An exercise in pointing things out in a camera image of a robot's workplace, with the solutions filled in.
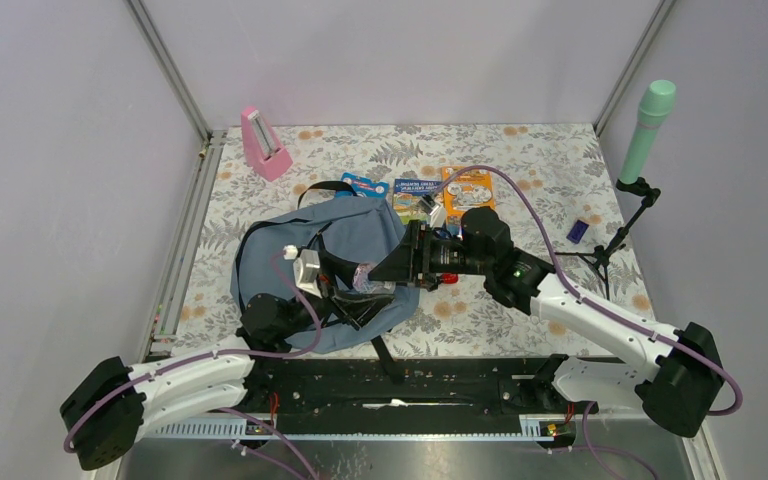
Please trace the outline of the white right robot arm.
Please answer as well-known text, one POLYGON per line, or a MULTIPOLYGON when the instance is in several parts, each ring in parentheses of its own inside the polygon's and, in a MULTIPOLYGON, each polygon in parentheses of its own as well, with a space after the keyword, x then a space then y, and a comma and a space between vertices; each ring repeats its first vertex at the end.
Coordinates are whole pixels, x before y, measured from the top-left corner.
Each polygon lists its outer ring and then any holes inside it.
POLYGON ((490 207, 473 208, 458 239, 438 237, 412 221, 398 246, 369 273, 372 281, 430 289, 442 274, 477 275, 499 304, 537 315, 617 357, 599 364, 561 356, 533 386, 535 402, 557 412, 570 401, 642 410, 664 430, 694 437, 712 415, 725 378, 712 333, 633 317, 571 283, 552 264, 514 245, 509 226, 490 207))

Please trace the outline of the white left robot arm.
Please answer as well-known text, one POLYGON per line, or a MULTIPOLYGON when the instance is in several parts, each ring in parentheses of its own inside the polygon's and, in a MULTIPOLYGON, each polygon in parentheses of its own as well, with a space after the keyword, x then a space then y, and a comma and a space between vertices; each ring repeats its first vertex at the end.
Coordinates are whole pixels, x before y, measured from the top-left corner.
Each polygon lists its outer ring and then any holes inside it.
POLYGON ((228 336, 207 347, 165 360, 126 365, 120 357, 100 362, 60 407, 67 429, 63 449, 92 471, 127 453, 146 434, 196 414, 238 404, 256 411, 269 401, 270 385, 252 372, 259 360, 288 360, 315 350, 323 324, 339 298, 369 293, 375 266, 351 262, 325 250, 287 245, 269 260, 275 276, 291 290, 290 300, 260 294, 247 313, 274 326, 301 310, 314 326, 301 348, 256 347, 252 335, 228 336))

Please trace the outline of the blue student backpack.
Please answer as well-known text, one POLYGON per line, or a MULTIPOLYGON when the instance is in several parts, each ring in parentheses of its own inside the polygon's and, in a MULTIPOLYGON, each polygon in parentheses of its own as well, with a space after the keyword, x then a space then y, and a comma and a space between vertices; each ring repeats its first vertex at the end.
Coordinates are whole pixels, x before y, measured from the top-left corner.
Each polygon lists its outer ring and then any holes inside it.
POLYGON ((402 376, 382 336, 417 310, 420 293, 368 274, 406 232, 389 203, 342 182, 331 200, 252 223, 232 262, 236 334, 255 350, 331 353, 371 342, 386 376, 402 376))

